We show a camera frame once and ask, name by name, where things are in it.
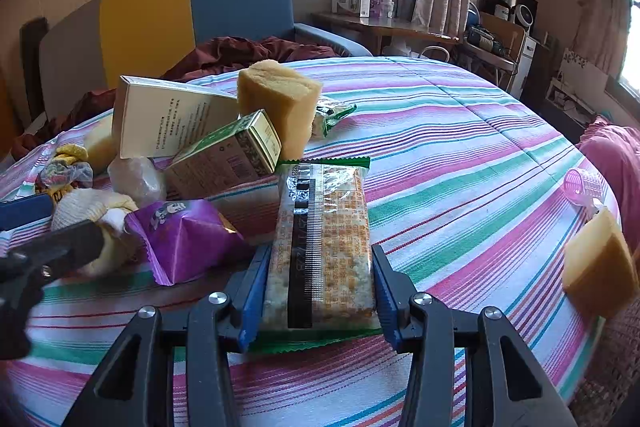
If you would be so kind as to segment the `cream yellow plush toy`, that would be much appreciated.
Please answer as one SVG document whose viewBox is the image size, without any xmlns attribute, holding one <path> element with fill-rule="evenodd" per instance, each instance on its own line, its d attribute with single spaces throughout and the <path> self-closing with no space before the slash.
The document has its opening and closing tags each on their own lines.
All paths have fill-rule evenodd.
<svg viewBox="0 0 640 427">
<path fill-rule="evenodd" d="M 104 238 L 101 254 L 79 272 L 85 277 L 104 277 L 134 255 L 134 245 L 125 233 L 125 218 L 137 209 L 137 204 L 128 195 L 95 188 L 76 188 L 56 205 L 51 230 L 64 229 L 85 220 L 97 225 Z"/>
</svg>

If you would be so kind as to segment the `green white snack wrapper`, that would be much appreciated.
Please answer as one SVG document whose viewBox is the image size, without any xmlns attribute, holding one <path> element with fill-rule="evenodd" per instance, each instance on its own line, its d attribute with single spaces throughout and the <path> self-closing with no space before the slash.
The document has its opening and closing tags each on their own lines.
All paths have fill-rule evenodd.
<svg viewBox="0 0 640 427">
<path fill-rule="evenodd" d="M 343 103 L 334 98 L 319 98 L 311 124 L 311 135 L 314 138 L 326 138 L 330 131 L 343 119 L 355 113 L 356 104 Z"/>
</svg>

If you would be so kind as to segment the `yellow candy toy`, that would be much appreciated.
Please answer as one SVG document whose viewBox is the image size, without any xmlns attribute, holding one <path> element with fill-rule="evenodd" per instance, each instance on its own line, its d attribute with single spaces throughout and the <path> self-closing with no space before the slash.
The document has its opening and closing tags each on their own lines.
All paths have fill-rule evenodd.
<svg viewBox="0 0 640 427">
<path fill-rule="evenodd" d="M 36 193 L 49 195 L 57 204 L 76 188 L 91 188 L 93 169 L 88 159 L 88 150 L 82 145 L 70 143 L 59 146 L 37 176 Z"/>
</svg>

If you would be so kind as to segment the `clear plastic bundle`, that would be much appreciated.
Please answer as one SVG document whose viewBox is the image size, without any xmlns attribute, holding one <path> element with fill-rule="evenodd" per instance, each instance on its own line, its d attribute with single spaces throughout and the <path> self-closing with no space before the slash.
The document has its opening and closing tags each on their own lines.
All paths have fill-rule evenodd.
<svg viewBox="0 0 640 427">
<path fill-rule="evenodd" d="M 145 157 L 114 158 L 107 167 L 113 190 L 131 197 L 139 208 L 163 202 L 167 191 L 163 173 Z"/>
</svg>

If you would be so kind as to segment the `green medicine box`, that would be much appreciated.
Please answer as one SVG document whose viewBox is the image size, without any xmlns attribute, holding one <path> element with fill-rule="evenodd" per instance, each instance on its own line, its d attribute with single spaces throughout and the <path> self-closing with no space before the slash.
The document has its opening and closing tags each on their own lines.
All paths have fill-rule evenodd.
<svg viewBox="0 0 640 427">
<path fill-rule="evenodd" d="M 281 142 L 263 109 L 226 124 L 184 148 L 164 169 L 172 191 L 198 199 L 271 176 Z"/>
</svg>

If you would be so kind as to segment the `yellow sponge behind boxes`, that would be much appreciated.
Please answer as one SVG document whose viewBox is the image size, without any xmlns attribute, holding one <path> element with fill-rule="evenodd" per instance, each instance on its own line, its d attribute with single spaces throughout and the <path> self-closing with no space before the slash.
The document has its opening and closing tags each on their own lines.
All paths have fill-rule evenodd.
<svg viewBox="0 0 640 427">
<path fill-rule="evenodd" d="M 113 115 L 101 118 L 85 136 L 84 147 L 88 152 L 88 163 L 97 176 L 102 173 L 117 153 L 116 143 L 112 137 Z"/>
</svg>

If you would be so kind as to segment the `dark red blanket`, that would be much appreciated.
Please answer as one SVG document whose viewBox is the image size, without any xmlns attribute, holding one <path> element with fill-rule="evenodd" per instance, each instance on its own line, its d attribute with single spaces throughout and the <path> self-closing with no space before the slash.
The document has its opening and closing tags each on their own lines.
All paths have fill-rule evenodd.
<svg viewBox="0 0 640 427">
<path fill-rule="evenodd" d="M 173 68 L 168 69 L 160 79 L 186 83 L 189 80 L 223 72 L 234 72 L 247 68 L 263 60 L 288 63 L 316 58 L 338 57 L 334 49 L 315 43 L 299 43 L 278 37 L 268 37 L 260 41 L 240 37 L 218 37 L 199 44 L 186 54 Z M 114 106 L 115 90 L 86 92 L 76 100 L 72 111 L 64 118 L 56 117 L 44 124 L 35 133 L 23 133 L 14 140 L 11 157 L 18 161 L 31 150 L 82 122 L 104 113 Z"/>
</svg>

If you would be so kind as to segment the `purple snack bag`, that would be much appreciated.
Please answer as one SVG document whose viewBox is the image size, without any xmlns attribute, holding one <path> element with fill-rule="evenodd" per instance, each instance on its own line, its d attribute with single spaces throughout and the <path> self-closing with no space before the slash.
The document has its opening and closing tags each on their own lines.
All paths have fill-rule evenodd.
<svg viewBox="0 0 640 427">
<path fill-rule="evenodd" d="M 240 232 L 206 199 L 153 202 L 128 213 L 125 231 L 162 286 L 189 282 L 253 254 Z"/>
</svg>

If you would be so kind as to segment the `large yellow sponge block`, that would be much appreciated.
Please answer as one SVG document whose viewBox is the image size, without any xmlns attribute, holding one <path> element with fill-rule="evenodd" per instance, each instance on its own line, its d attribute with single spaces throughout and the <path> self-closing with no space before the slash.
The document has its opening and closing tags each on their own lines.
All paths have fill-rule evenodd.
<svg viewBox="0 0 640 427">
<path fill-rule="evenodd" d="M 236 80 L 240 114 L 266 112 L 279 135 L 282 160 L 304 156 L 321 92 L 321 82 L 275 60 L 241 69 Z"/>
</svg>

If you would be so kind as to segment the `grey yellow blue headboard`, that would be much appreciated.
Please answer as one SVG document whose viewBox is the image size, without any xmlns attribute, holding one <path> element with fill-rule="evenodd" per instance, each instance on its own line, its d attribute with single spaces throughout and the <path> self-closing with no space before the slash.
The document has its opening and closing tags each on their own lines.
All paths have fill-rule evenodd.
<svg viewBox="0 0 640 427">
<path fill-rule="evenodd" d="M 199 44 L 267 37 L 367 56 L 355 41 L 294 20 L 292 0 L 91 0 L 56 23 L 39 46 L 44 111 L 70 113 L 89 91 L 120 76 L 160 77 Z"/>
</svg>

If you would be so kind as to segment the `yellow sponge at bed edge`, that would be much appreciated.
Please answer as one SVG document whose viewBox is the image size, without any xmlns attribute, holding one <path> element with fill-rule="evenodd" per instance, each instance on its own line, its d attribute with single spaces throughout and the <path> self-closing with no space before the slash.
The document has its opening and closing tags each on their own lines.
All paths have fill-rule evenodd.
<svg viewBox="0 0 640 427">
<path fill-rule="evenodd" d="M 639 280 L 622 229 L 602 208 L 564 247 L 562 287 L 583 314 L 610 319 L 636 297 Z"/>
</svg>

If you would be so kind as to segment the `cracker packet green edges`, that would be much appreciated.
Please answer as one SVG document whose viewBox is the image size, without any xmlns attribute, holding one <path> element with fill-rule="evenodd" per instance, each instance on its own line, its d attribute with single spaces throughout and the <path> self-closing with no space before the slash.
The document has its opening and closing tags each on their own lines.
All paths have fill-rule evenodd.
<svg viewBox="0 0 640 427">
<path fill-rule="evenodd" d="M 291 352 L 380 332 L 375 311 L 367 157 L 281 162 L 256 350 Z"/>
</svg>

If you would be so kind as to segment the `cluttered side shelf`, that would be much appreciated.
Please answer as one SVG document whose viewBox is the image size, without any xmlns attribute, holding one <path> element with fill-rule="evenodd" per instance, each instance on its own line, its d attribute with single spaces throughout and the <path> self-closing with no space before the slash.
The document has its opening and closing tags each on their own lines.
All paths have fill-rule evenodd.
<svg viewBox="0 0 640 427">
<path fill-rule="evenodd" d="M 537 0 L 476 0 L 462 51 L 470 69 L 487 72 L 513 98 L 533 104 L 547 88 L 553 43 L 538 27 Z"/>
</svg>

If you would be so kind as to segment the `white cardboard box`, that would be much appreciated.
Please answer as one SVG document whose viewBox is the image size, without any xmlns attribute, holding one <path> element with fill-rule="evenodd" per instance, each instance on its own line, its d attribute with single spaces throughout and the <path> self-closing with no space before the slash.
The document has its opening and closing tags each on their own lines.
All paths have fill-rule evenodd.
<svg viewBox="0 0 640 427">
<path fill-rule="evenodd" d="M 166 80 L 122 76 L 112 137 L 122 159 L 174 156 L 238 118 L 233 95 Z"/>
</svg>

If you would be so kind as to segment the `pink quilt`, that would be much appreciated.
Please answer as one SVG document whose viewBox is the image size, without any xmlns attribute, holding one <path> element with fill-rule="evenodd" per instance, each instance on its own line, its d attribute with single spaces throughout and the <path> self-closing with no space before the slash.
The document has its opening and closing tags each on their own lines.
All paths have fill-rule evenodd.
<svg viewBox="0 0 640 427">
<path fill-rule="evenodd" d="M 580 138 L 578 148 L 596 167 L 617 200 L 622 229 L 634 253 L 639 248 L 640 134 L 634 127 L 620 127 L 598 117 Z"/>
</svg>

